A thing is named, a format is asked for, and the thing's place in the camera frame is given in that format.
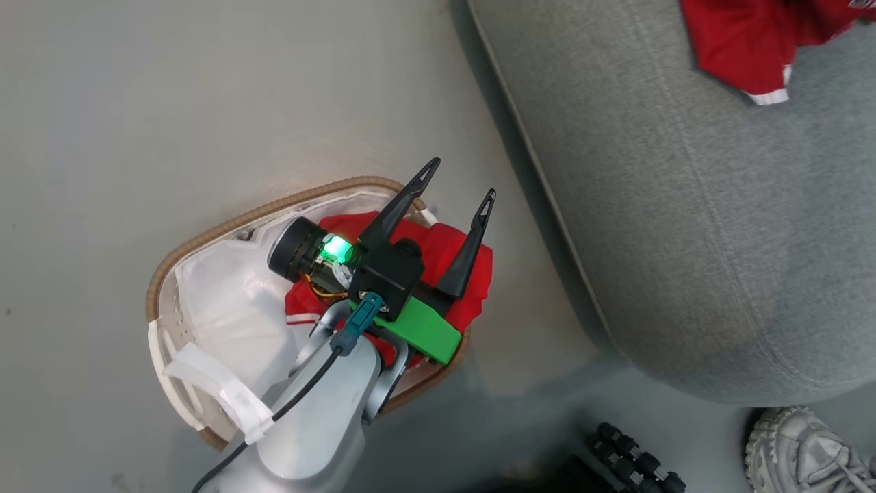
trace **dumbbell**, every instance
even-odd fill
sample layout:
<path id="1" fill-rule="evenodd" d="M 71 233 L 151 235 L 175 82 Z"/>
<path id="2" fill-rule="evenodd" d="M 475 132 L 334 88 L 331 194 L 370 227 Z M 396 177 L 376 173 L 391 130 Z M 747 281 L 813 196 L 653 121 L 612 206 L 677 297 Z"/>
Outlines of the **dumbbell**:
<path id="1" fill-rule="evenodd" d="M 612 443 L 615 449 L 622 455 L 631 458 L 639 471 L 649 477 L 663 482 L 663 489 L 667 493 L 684 493 L 687 485 L 684 484 L 678 474 L 667 472 L 649 452 L 642 452 L 636 440 L 624 435 L 617 427 L 609 423 L 602 423 L 597 427 L 599 438 Z"/>
<path id="2" fill-rule="evenodd" d="M 655 480 L 644 477 L 636 470 L 636 465 L 632 461 L 618 455 L 611 445 L 597 437 L 594 437 L 589 445 L 597 459 L 611 468 L 614 475 L 630 488 L 639 493 L 664 493 Z"/>

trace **cable connector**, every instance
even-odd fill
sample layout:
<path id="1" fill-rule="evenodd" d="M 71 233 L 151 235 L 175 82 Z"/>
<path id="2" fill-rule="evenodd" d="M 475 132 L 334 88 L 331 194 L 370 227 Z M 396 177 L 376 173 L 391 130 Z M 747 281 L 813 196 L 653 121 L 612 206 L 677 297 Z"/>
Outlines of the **cable connector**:
<path id="1" fill-rule="evenodd" d="M 359 338 L 362 337 L 365 329 L 371 325 L 371 322 L 373 322 L 374 318 L 380 313 L 380 309 L 383 305 L 383 298 L 376 293 L 369 291 L 364 297 L 362 297 L 362 301 L 356 309 L 353 310 L 350 317 L 347 318 L 343 328 L 335 334 L 335 337 L 331 338 L 329 346 L 332 350 L 334 351 L 335 349 L 340 348 L 341 356 L 347 356 L 352 353 L 353 348 L 356 347 L 357 341 L 359 341 Z"/>

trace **sofa cushion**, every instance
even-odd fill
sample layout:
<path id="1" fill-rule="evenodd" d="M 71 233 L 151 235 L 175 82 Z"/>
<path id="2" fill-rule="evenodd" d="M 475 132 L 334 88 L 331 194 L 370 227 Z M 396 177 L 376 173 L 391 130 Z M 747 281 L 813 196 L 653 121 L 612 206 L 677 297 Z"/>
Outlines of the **sofa cushion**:
<path id="1" fill-rule="evenodd" d="M 696 69 L 677 0 L 471 9 L 631 361 L 749 405 L 876 379 L 876 26 L 756 107 Z"/>

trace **sneaker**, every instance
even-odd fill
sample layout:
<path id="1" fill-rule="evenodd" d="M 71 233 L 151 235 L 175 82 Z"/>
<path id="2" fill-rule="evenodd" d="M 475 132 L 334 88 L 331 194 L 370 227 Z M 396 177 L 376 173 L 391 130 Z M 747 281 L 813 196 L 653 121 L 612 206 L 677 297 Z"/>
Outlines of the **sneaker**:
<path id="1" fill-rule="evenodd" d="M 772 408 L 745 446 L 755 493 L 876 493 L 858 453 L 802 406 Z"/>

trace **white basket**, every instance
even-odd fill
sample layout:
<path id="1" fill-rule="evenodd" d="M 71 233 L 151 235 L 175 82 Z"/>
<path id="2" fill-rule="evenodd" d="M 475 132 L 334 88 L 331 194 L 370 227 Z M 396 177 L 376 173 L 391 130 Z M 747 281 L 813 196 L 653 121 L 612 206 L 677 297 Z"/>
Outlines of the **white basket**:
<path id="1" fill-rule="evenodd" d="M 149 352 L 173 408 L 212 446 L 223 448 L 236 427 L 209 395 L 164 375 L 166 364 L 194 342 L 261 395 L 286 377 L 309 327 L 286 326 L 284 296 L 292 284 L 267 269 L 267 252 L 285 224 L 382 208 L 401 189 L 391 180 L 362 177 L 288 196 L 205 232 L 159 265 L 146 297 Z M 434 224 L 420 199 L 407 219 Z M 387 402 L 391 411 L 449 375 L 462 360 L 468 330 L 447 366 L 423 361 L 409 368 Z"/>

